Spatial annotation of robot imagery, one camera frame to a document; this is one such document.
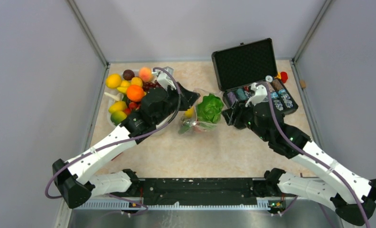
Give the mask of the yellow mango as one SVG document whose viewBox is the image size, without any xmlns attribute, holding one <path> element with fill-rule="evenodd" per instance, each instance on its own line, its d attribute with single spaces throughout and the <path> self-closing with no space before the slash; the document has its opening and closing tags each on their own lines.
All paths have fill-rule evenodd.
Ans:
<svg viewBox="0 0 376 228">
<path fill-rule="evenodd" d="M 184 115 L 183 117 L 185 119 L 191 119 L 194 117 L 194 115 L 196 114 L 195 112 L 195 108 L 194 107 L 191 107 L 190 109 L 188 109 L 187 111 L 184 112 Z"/>
</svg>

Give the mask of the green lettuce leaf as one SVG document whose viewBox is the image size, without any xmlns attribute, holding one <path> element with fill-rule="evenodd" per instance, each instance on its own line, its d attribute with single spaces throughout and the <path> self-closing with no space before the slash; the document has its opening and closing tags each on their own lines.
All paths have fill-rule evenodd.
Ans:
<svg viewBox="0 0 376 228">
<path fill-rule="evenodd" d="M 214 94 L 203 97 L 202 102 L 196 106 L 197 120 L 216 124 L 221 119 L 224 103 L 221 98 Z"/>
</svg>

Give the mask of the clear zip top bag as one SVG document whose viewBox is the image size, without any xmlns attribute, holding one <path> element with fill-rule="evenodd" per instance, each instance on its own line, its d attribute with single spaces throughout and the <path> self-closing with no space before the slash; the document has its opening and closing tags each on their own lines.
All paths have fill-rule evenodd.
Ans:
<svg viewBox="0 0 376 228">
<path fill-rule="evenodd" d="M 216 129 L 225 109 L 221 92 L 213 93 L 201 88 L 195 88 L 194 92 L 199 93 L 200 97 L 180 118 L 178 131 L 180 135 Z"/>
</svg>

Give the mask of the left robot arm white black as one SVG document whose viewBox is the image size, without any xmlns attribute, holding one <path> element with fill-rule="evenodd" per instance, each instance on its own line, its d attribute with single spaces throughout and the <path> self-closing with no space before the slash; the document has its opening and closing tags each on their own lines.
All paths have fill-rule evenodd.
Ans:
<svg viewBox="0 0 376 228">
<path fill-rule="evenodd" d="M 106 175 L 96 172 L 125 150 L 162 130 L 179 111 L 190 109 L 199 98 L 199 93 L 182 86 L 150 89 L 139 109 L 132 111 L 100 142 L 72 159 L 59 159 L 52 164 L 53 182 L 60 197 L 70 209 L 75 209 L 97 195 L 112 192 L 136 195 L 139 184 L 133 180 L 132 171 Z"/>
</svg>

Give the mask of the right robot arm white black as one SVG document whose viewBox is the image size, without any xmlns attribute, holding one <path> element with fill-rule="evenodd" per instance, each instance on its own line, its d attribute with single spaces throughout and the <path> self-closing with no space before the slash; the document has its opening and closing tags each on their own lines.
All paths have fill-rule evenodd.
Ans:
<svg viewBox="0 0 376 228">
<path fill-rule="evenodd" d="M 376 179 L 361 177 L 340 164 L 302 130 L 286 124 L 284 112 L 269 103 L 237 103 L 222 115 L 228 125 L 251 130 L 275 153 L 320 178 L 320 181 L 311 181 L 273 169 L 265 176 L 268 194 L 301 196 L 330 208 L 347 223 L 369 227 L 368 220 L 376 209 Z"/>
</svg>

